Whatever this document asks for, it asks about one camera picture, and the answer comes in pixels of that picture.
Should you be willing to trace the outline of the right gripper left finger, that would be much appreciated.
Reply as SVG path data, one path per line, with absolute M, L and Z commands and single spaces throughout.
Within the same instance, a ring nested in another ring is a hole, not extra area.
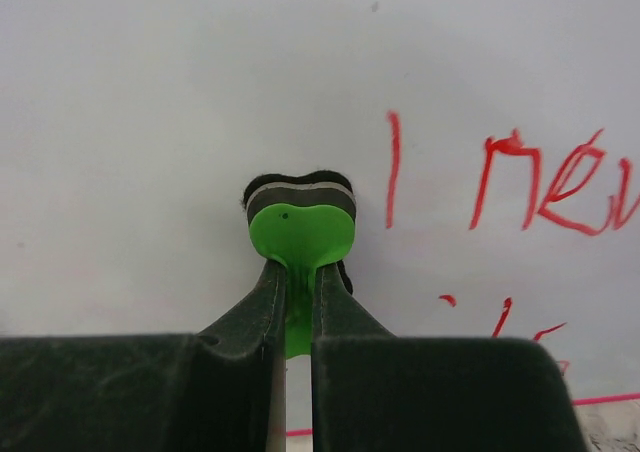
M 282 451 L 285 269 L 198 333 L 9 337 L 5 451 Z

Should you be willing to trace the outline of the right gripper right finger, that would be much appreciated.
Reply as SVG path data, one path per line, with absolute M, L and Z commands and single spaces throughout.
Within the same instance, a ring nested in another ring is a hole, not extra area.
M 312 309 L 317 451 L 572 452 L 588 445 L 552 357 L 523 339 L 397 337 L 321 268 Z

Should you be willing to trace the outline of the green whiteboard eraser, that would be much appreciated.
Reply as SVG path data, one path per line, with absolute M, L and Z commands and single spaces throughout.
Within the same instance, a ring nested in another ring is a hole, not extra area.
M 353 291 L 344 265 L 356 234 L 351 182 L 331 170 L 263 174 L 245 188 L 242 206 L 254 249 L 286 269 L 286 357 L 308 355 L 317 270 L 336 264 L 346 290 Z

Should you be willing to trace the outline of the pink framed whiteboard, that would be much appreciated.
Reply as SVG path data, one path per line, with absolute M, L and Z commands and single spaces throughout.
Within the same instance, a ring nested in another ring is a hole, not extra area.
M 539 337 L 637 441 L 639 0 L 1 0 L 1 329 L 194 331 L 264 173 L 346 175 L 398 335 Z

